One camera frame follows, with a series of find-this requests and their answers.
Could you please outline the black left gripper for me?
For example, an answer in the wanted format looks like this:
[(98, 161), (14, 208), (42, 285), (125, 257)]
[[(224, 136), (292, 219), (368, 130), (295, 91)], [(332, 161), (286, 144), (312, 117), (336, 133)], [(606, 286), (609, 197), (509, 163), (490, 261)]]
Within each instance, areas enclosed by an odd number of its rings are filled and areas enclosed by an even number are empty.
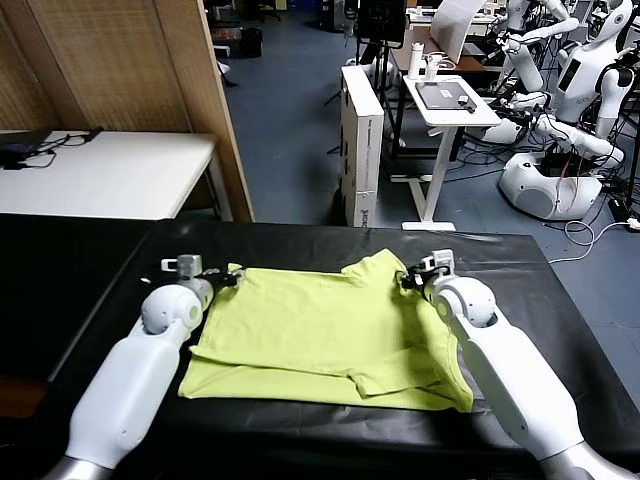
[(237, 287), (240, 280), (237, 278), (243, 278), (245, 270), (243, 268), (223, 271), (219, 268), (211, 268), (203, 271), (199, 277), (207, 281), (214, 291), (220, 291), (224, 288)]

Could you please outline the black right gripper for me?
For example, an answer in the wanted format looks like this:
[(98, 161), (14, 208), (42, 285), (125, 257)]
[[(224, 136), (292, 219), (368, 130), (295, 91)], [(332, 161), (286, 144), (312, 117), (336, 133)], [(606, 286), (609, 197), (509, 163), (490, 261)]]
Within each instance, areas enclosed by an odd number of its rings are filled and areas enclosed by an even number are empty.
[(412, 266), (406, 271), (395, 272), (395, 280), (399, 288), (415, 290), (420, 293), (424, 300), (430, 299), (430, 294), (427, 292), (427, 283), (432, 277), (432, 270), (425, 270), (419, 266)]

